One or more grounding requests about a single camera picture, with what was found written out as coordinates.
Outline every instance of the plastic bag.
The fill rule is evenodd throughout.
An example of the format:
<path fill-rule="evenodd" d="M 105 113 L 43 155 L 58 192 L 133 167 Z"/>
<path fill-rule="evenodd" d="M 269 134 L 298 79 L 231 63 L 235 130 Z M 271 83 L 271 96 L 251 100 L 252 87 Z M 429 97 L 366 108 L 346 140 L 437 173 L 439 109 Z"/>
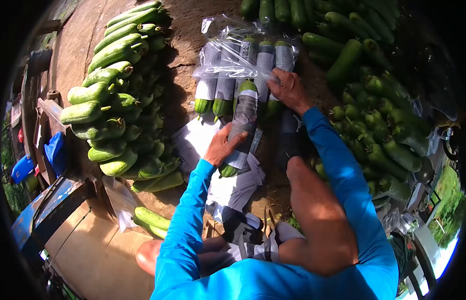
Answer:
<path fill-rule="evenodd" d="M 196 78 L 272 79 L 271 69 L 256 64 L 255 56 L 258 53 L 254 49 L 258 49 L 259 43 L 264 40 L 270 40 L 272 44 L 282 40 L 290 45 L 287 47 L 291 53 L 291 59 L 288 60 L 290 65 L 287 67 L 289 71 L 293 70 L 298 57 L 298 41 L 295 38 L 289 38 L 284 33 L 267 31 L 255 22 L 225 15 L 210 17 L 203 19 L 201 32 L 207 43 L 200 50 L 198 67 L 193 71 L 193 77 Z"/>
<path fill-rule="evenodd" d="M 105 185 L 106 194 L 110 198 L 111 207 L 118 218 L 120 232 L 127 228 L 137 226 L 132 218 L 134 209 L 140 206 L 131 195 L 130 190 L 122 183 L 115 180 L 114 177 L 103 176 L 103 184 Z"/>

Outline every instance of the cucumber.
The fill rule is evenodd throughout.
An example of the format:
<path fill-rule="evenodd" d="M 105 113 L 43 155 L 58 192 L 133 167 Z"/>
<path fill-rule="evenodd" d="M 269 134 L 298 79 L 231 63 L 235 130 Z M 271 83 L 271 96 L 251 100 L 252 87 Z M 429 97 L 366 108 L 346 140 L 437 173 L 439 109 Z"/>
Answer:
<path fill-rule="evenodd" d="M 406 202 L 410 199 L 411 189 L 406 183 L 398 181 L 395 177 L 385 176 L 378 183 L 378 189 L 395 200 Z"/>
<path fill-rule="evenodd" d="M 104 137 L 104 128 L 91 124 L 71 124 L 71 131 L 82 140 L 99 141 Z"/>
<path fill-rule="evenodd" d="M 60 121 L 64 125 L 89 123 L 101 117 L 102 111 L 107 111 L 111 106 L 101 107 L 101 103 L 93 100 L 81 104 L 63 108 Z"/>
<path fill-rule="evenodd" d="M 428 138 L 410 124 L 402 123 L 392 129 L 395 141 L 410 146 L 419 156 L 426 156 L 428 152 Z"/>
<path fill-rule="evenodd" d="M 386 83 L 386 81 L 377 76 L 366 76 L 365 88 L 368 92 L 378 97 L 390 99 L 397 108 L 411 109 L 411 104 L 408 99 L 401 97 L 400 94 L 395 92 L 393 88 Z"/>
<path fill-rule="evenodd" d="M 134 215 L 138 218 L 138 220 L 153 225 L 154 227 L 164 231 L 168 230 L 168 227 L 170 226 L 170 220 L 161 215 L 158 215 L 146 207 L 136 207 L 134 209 Z"/>
<path fill-rule="evenodd" d="M 380 145 L 373 144 L 369 146 L 367 148 L 367 153 L 369 163 L 376 169 L 391 174 L 401 182 L 405 182 L 407 180 L 409 172 L 386 156 Z"/>
<path fill-rule="evenodd" d="M 388 44 L 393 44 L 395 37 L 393 36 L 392 31 L 376 11 L 368 8 L 367 12 L 363 16 L 365 17 L 365 21 L 375 29 L 382 41 Z"/>
<path fill-rule="evenodd" d="M 275 1 L 275 18 L 284 24 L 290 24 L 292 15 L 290 12 L 290 3 L 288 0 L 274 0 Z"/>
<path fill-rule="evenodd" d="M 368 39 L 369 35 L 361 27 L 359 27 L 352 20 L 344 15 L 331 11 L 325 15 L 325 20 L 334 28 L 348 32 L 352 38 L 359 38 L 361 40 Z"/>
<path fill-rule="evenodd" d="M 145 191 L 154 193 L 157 191 L 163 191 L 166 189 L 174 188 L 176 186 L 182 185 L 184 183 L 184 178 L 183 175 L 180 171 L 174 171 L 171 172 L 170 174 L 162 177 L 160 180 L 158 180 L 156 183 L 153 183 L 149 188 L 147 188 Z"/>
<path fill-rule="evenodd" d="M 131 168 L 136 160 L 138 154 L 134 152 L 130 147 L 126 147 L 126 150 L 119 157 L 107 160 L 99 164 L 101 171 L 107 176 L 120 176 Z"/>
<path fill-rule="evenodd" d="M 421 158 L 414 152 L 411 152 L 405 145 L 397 143 L 392 136 L 389 136 L 382 143 L 382 146 L 389 157 L 408 171 L 416 172 L 420 170 L 422 164 Z"/>
<path fill-rule="evenodd" d="M 160 23 L 160 21 L 162 20 L 164 16 L 163 14 L 159 13 L 159 10 L 160 9 L 158 8 L 147 9 L 145 11 L 135 14 L 134 16 L 126 20 L 118 22 L 115 25 L 108 27 L 105 30 L 105 37 L 107 37 L 109 34 L 113 33 L 114 31 L 118 30 L 119 28 L 122 28 L 129 24 L 138 25 L 138 24 L 143 24 L 143 23 L 154 23 L 154 24 Z"/>
<path fill-rule="evenodd" d="M 308 48 L 337 56 L 343 50 L 344 45 L 335 42 L 324 36 L 306 32 L 302 35 L 301 40 Z"/>
<path fill-rule="evenodd" d="M 335 42 L 341 43 L 342 45 L 349 40 L 349 38 L 343 32 L 332 28 L 330 25 L 324 22 L 318 24 L 318 34 L 323 37 L 332 39 Z"/>
<path fill-rule="evenodd" d="M 378 33 L 370 26 L 370 24 L 367 23 L 367 21 L 363 20 L 363 18 L 355 13 L 351 12 L 350 15 L 348 15 L 348 18 L 352 20 L 356 25 L 358 25 L 361 29 L 363 29 L 366 33 L 368 33 L 368 36 L 374 40 L 380 40 L 380 36 Z"/>
<path fill-rule="evenodd" d="M 248 21 L 258 18 L 260 0 L 243 0 L 240 7 L 240 15 Z"/>
<path fill-rule="evenodd" d="M 118 79 L 125 79 L 131 75 L 131 72 L 133 72 L 133 66 L 131 65 L 129 61 L 126 61 L 126 60 L 113 63 L 109 65 L 108 67 L 106 67 L 105 69 L 117 70 L 119 72 L 117 76 Z"/>
<path fill-rule="evenodd" d="M 260 23 L 267 27 L 274 27 L 276 23 L 275 4 L 273 0 L 260 0 Z"/>
<path fill-rule="evenodd" d="M 388 27 L 391 30 L 395 30 L 396 28 L 395 18 L 392 16 L 390 9 L 386 6 L 384 1 L 362 0 L 362 2 L 365 3 L 367 6 L 376 10 L 383 17 L 383 20 L 385 20 Z"/>
<path fill-rule="evenodd" d="M 378 43 L 373 39 L 366 39 L 362 43 L 363 50 L 370 58 L 371 62 L 385 70 L 392 70 L 392 64 L 386 59 Z"/>
<path fill-rule="evenodd" d="M 129 42 L 115 42 L 104 47 L 103 50 L 93 56 L 91 63 L 88 66 L 88 74 L 98 67 L 104 68 L 112 63 L 121 62 L 122 60 L 129 61 L 134 64 L 135 61 L 131 61 L 130 58 L 134 56 L 133 49 L 138 48 L 139 46 L 141 46 L 141 43 L 131 45 Z"/>
<path fill-rule="evenodd" d="M 100 81 L 90 87 L 72 87 L 68 92 L 68 101 L 72 105 L 92 100 L 96 100 L 99 103 L 104 104 L 109 96 L 109 85 L 106 82 Z"/>
<path fill-rule="evenodd" d="M 138 24 L 137 28 L 141 35 L 146 35 L 148 37 L 163 33 L 163 28 L 155 24 Z"/>
<path fill-rule="evenodd" d="M 154 227 L 153 225 L 150 225 L 148 223 L 138 220 L 136 216 L 133 216 L 133 222 L 136 225 L 143 227 L 146 231 L 156 235 L 159 238 L 165 239 L 166 235 L 168 234 L 166 230 L 159 229 L 157 227 Z"/>
<path fill-rule="evenodd" d="M 116 69 L 96 69 L 92 71 L 81 84 L 82 87 L 90 87 L 100 81 L 108 84 L 117 84 L 120 72 Z"/>
<path fill-rule="evenodd" d="M 124 133 L 123 133 L 123 136 L 122 136 L 122 140 L 123 141 L 134 141 L 138 138 L 138 136 L 140 135 L 141 131 L 143 131 L 141 128 L 139 128 L 138 126 L 134 125 L 134 124 L 131 124 L 131 125 L 128 125 L 126 127 L 126 129 L 124 130 Z"/>
<path fill-rule="evenodd" d="M 110 141 L 102 143 L 101 145 L 94 146 L 88 151 L 88 159 L 92 162 L 103 162 L 116 158 L 123 154 L 126 149 L 125 141 Z"/>
<path fill-rule="evenodd" d="M 344 81 L 350 69 L 359 61 L 360 57 L 361 43 L 356 39 L 346 42 L 336 62 L 326 73 L 326 81 L 331 84 Z"/>
<path fill-rule="evenodd" d="M 289 2 L 293 27 L 298 29 L 298 31 L 304 31 L 308 28 L 308 17 L 305 13 L 303 0 L 289 0 Z"/>
<path fill-rule="evenodd" d="M 116 17 L 112 18 L 110 21 L 108 21 L 106 26 L 111 27 L 111 26 L 115 25 L 118 22 L 126 20 L 127 18 L 125 18 L 125 16 L 131 17 L 131 16 L 134 15 L 134 13 L 141 12 L 141 11 L 151 9 L 151 8 L 159 8 L 160 6 L 161 6 L 161 2 L 159 2 L 159 1 L 151 1 L 151 2 L 148 2 L 148 3 L 144 3 L 144 4 L 141 4 L 141 5 L 135 6 L 134 8 L 129 9 L 129 10 L 117 15 Z"/>
<path fill-rule="evenodd" d="M 138 27 L 136 24 L 129 24 L 125 27 L 118 28 L 118 30 L 116 30 L 115 32 L 112 32 L 109 36 L 102 39 L 98 43 L 98 45 L 96 45 L 95 49 L 93 50 L 93 53 L 97 54 L 99 51 L 103 50 L 104 47 L 132 33 L 134 34 L 139 33 Z"/>

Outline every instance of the person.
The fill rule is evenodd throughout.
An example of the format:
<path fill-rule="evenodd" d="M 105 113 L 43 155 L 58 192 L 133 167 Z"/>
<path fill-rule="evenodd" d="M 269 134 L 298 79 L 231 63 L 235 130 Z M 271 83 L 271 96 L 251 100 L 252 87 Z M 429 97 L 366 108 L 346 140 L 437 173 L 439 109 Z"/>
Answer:
<path fill-rule="evenodd" d="M 277 164 L 290 181 L 291 207 L 303 235 L 280 222 L 266 240 L 271 255 L 265 255 L 266 248 L 261 253 L 263 248 L 256 244 L 246 259 L 232 254 L 234 244 L 221 236 L 202 241 L 210 179 L 247 136 L 244 132 L 227 141 L 228 124 L 213 137 L 191 173 L 164 242 L 153 240 L 137 251 L 140 267 L 155 276 L 151 299 L 395 297 L 395 255 L 377 219 L 362 169 L 308 98 L 298 75 L 280 69 L 273 69 L 272 74 L 280 83 L 268 81 L 271 93 L 291 109 L 282 116 Z M 302 159 L 300 118 L 318 150 L 330 187 Z M 225 253 L 230 255 L 226 266 L 203 273 L 211 267 L 208 262 L 218 261 Z"/>

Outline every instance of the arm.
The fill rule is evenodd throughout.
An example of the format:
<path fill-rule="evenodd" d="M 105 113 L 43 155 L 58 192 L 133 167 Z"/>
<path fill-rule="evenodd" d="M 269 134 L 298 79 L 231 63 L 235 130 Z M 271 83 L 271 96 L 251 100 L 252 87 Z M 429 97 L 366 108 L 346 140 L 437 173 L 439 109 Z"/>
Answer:
<path fill-rule="evenodd" d="M 153 295 L 172 286 L 199 279 L 199 262 L 196 255 L 203 242 L 203 213 L 211 176 L 223 159 L 246 139 L 248 133 L 236 135 L 227 142 L 231 123 L 212 139 L 204 159 L 200 159 L 190 174 L 188 187 L 171 218 L 168 234 L 161 244 L 155 269 Z"/>

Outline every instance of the dark green cucumber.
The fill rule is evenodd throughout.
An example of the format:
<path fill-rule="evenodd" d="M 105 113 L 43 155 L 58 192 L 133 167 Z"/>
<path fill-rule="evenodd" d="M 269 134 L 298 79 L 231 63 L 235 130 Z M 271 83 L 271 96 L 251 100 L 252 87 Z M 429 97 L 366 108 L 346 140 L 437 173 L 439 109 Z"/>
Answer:
<path fill-rule="evenodd" d="M 359 38 L 361 40 L 368 39 L 369 35 L 355 22 L 351 21 L 344 15 L 331 11 L 325 15 L 325 20 L 328 24 L 331 24 L 334 28 L 344 30 L 350 33 L 352 38 Z"/>
<path fill-rule="evenodd" d="M 143 130 L 134 124 L 128 125 L 127 128 L 124 130 L 122 140 L 132 142 L 138 138 L 141 131 Z"/>
<path fill-rule="evenodd" d="M 351 12 L 350 15 L 348 16 L 350 20 L 352 20 L 356 25 L 358 25 L 361 29 L 363 29 L 366 33 L 368 33 L 368 36 L 374 40 L 380 40 L 380 36 L 378 33 L 370 26 L 370 24 L 367 23 L 367 21 L 363 20 L 363 18 L 355 13 Z"/>
<path fill-rule="evenodd" d="M 332 56 L 340 54 L 344 48 L 344 45 L 335 42 L 332 39 L 310 32 L 304 33 L 301 40 L 308 48 L 323 51 L 324 53 L 329 53 Z"/>
<path fill-rule="evenodd" d="M 99 168 L 105 175 L 116 177 L 120 176 L 129 168 L 131 168 L 137 159 L 138 154 L 135 153 L 130 147 L 127 147 L 122 155 L 100 163 Z"/>
<path fill-rule="evenodd" d="M 276 23 L 275 4 L 273 0 L 260 0 L 260 23 L 268 27 L 274 27 Z"/>
<path fill-rule="evenodd" d="M 392 130 L 395 141 L 410 146 L 419 156 L 426 156 L 428 152 L 428 138 L 410 124 L 398 124 Z"/>
<path fill-rule="evenodd" d="M 116 17 L 112 18 L 110 21 L 108 21 L 107 27 L 111 27 L 111 26 L 115 25 L 118 22 L 126 20 L 126 19 L 124 19 L 125 15 L 128 15 L 129 17 L 131 17 L 131 16 L 133 16 L 132 15 L 133 13 L 141 12 L 141 11 L 151 9 L 151 8 L 159 8 L 160 6 L 161 6 L 161 2 L 159 2 L 159 1 L 150 1 L 150 2 L 147 2 L 147 3 L 141 4 L 141 5 L 135 6 L 134 8 L 129 9 L 129 10 L 117 15 Z"/>
<path fill-rule="evenodd" d="M 116 158 L 123 154 L 126 149 L 125 141 L 110 141 L 102 143 L 101 145 L 94 146 L 88 151 L 88 159 L 92 162 L 103 162 Z"/>
<path fill-rule="evenodd" d="M 393 44 L 395 37 L 393 36 L 392 31 L 374 9 L 368 8 L 367 12 L 363 16 L 365 17 L 365 21 L 375 29 L 382 41 L 388 44 Z"/>
<path fill-rule="evenodd" d="M 367 153 L 369 163 L 375 168 L 391 174 L 401 182 L 405 182 L 408 178 L 408 171 L 386 156 L 380 145 L 373 144 L 368 147 Z"/>
<path fill-rule="evenodd" d="M 386 83 L 386 81 L 377 76 L 366 76 L 365 88 L 368 92 L 378 97 L 390 99 L 390 101 L 392 101 L 392 103 L 398 108 L 406 110 L 411 109 L 411 104 L 408 99 L 401 97 L 389 84 Z"/>
<path fill-rule="evenodd" d="M 403 181 L 395 177 L 385 176 L 379 182 L 379 191 L 395 200 L 406 202 L 410 199 L 411 189 Z"/>
<path fill-rule="evenodd" d="M 110 96 L 109 84 L 97 82 L 90 87 L 72 87 L 68 92 L 68 101 L 72 104 L 81 104 L 87 101 L 96 100 L 104 104 Z"/>
<path fill-rule="evenodd" d="M 118 28 L 118 30 L 112 32 L 110 35 L 102 39 L 98 43 L 98 45 L 96 45 L 95 49 L 93 50 L 93 53 L 97 54 L 99 51 L 103 50 L 104 47 L 132 33 L 139 33 L 136 24 L 129 24 L 125 27 Z"/>
<path fill-rule="evenodd" d="M 93 122 L 101 117 L 102 111 L 107 111 L 110 108 L 111 106 L 101 107 L 101 103 L 96 100 L 71 105 L 63 108 L 60 121 L 64 125 Z"/>
<path fill-rule="evenodd" d="M 344 81 L 350 69 L 359 61 L 360 57 L 361 43 L 356 39 L 346 42 L 336 62 L 326 73 L 326 81 L 331 84 Z"/>
<path fill-rule="evenodd" d="M 390 30 L 395 30 L 396 28 L 395 18 L 392 16 L 390 9 L 386 6 L 384 1 L 362 0 L 362 2 L 368 5 L 369 7 L 372 7 L 374 10 L 378 11 L 378 13 L 385 20 Z"/>
<path fill-rule="evenodd" d="M 100 81 L 108 84 L 117 84 L 120 72 L 116 69 L 96 69 L 92 71 L 81 84 L 82 87 L 90 87 Z"/>
<path fill-rule="evenodd" d="M 420 170 L 422 164 L 421 158 L 414 152 L 411 152 L 405 145 L 397 143 L 392 136 L 389 136 L 382 143 L 382 146 L 389 157 L 408 171 L 416 172 Z"/>
<path fill-rule="evenodd" d="M 366 39 L 363 41 L 362 45 L 363 50 L 368 55 L 372 63 L 376 64 L 380 68 L 389 71 L 393 69 L 392 64 L 388 61 L 388 59 L 386 59 L 383 52 L 381 51 L 380 46 L 375 40 L 370 38 Z"/>
<path fill-rule="evenodd" d="M 418 128 L 424 137 L 428 137 L 431 133 L 429 123 L 408 110 L 394 108 L 392 111 L 390 111 L 386 119 L 388 124 L 392 127 L 401 123 L 411 124 L 412 126 Z"/>
<path fill-rule="evenodd" d="M 240 15 L 245 20 L 253 21 L 258 18 L 260 0 L 243 0 L 240 7 Z"/>
<path fill-rule="evenodd" d="M 298 31 L 304 31 L 308 28 L 308 17 L 305 13 L 303 0 L 289 0 L 289 2 L 293 27 L 298 29 Z"/>

